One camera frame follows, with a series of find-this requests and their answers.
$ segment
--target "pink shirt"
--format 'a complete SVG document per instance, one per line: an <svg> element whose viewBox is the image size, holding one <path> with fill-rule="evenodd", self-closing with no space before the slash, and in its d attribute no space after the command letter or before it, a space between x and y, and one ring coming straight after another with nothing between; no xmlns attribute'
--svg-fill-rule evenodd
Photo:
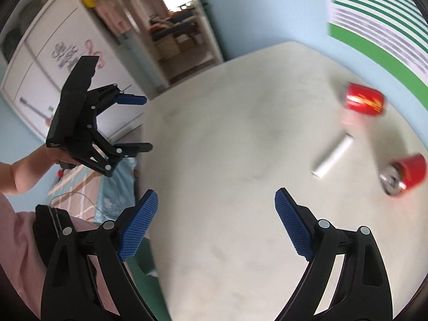
<svg viewBox="0 0 428 321"><path fill-rule="evenodd" d="M111 0L95 0L95 11L116 36L131 30L130 23L119 14Z"/></svg>
<svg viewBox="0 0 428 321"><path fill-rule="evenodd" d="M31 311L40 318L41 293L46 267L33 235L34 212L15 213L6 197L0 193L0 264L4 272ZM96 228L92 223L71 218L77 231ZM104 308L118 314L102 277L98 259L91 256L97 269L97 286Z"/></svg>

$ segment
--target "white wardrobe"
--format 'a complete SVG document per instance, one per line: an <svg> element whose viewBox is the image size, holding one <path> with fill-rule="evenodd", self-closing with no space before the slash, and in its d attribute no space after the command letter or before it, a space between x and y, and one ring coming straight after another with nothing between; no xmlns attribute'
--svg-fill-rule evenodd
<svg viewBox="0 0 428 321"><path fill-rule="evenodd" d="M23 35L0 90L15 113L45 140L61 88L82 55L100 56L90 89L117 83L127 94L145 95L115 47L80 0L49 0ZM98 116L98 129L114 141L141 124L143 109L114 104Z"/></svg>

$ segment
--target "textured blue rubber pad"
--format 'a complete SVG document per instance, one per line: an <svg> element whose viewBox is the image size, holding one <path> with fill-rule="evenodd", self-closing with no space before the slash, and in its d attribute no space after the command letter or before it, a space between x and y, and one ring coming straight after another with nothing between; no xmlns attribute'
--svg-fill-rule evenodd
<svg viewBox="0 0 428 321"><path fill-rule="evenodd" d="M128 257L135 256L138 247L158 211L158 195L152 191L140 210L134 215L128 227L122 233L119 251L120 260L125 262Z"/></svg>
<svg viewBox="0 0 428 321"><path fill-rule="evenodd" d="M275 208L297 253L311 261L314 257L311 233L281 189L275 194Z"/></svg>
<svg viewBox="0 0 428 321"><path fill-rule="evenodd" d="M133 94L120 94L116 98L116 102L120 105L145 105L147 98Z"/></svg>

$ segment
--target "white tube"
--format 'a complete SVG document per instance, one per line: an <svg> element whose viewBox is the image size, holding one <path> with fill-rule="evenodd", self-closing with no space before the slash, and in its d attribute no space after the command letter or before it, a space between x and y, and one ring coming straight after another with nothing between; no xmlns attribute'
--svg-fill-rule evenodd
<svg viewBox="0 0 428 321"><path fill-rule="evenodd" d="M316 178L323 178L333 165L343 156L346 150L352 145L354 138L346 134L333 151L315 168L311 171L312 175Z"/></svg>

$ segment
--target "soda can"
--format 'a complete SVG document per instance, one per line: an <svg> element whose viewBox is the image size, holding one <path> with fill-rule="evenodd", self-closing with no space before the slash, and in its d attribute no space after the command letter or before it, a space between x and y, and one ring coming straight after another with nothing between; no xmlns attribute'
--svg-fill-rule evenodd
<svg viewBox="0 0 428 321"><path fill-rule="evenodd" d="M427 164L420 153L397 159L380 174L380 183L389 196L399 196L420 184L426 177Z"/></svg>
<svg viewBox="0 0 428 321"><path fill-rule="evenodd" d="M385 96L375 89L356 83L348 83L346 108L369 116L379 116L384 112Z"/></svg>

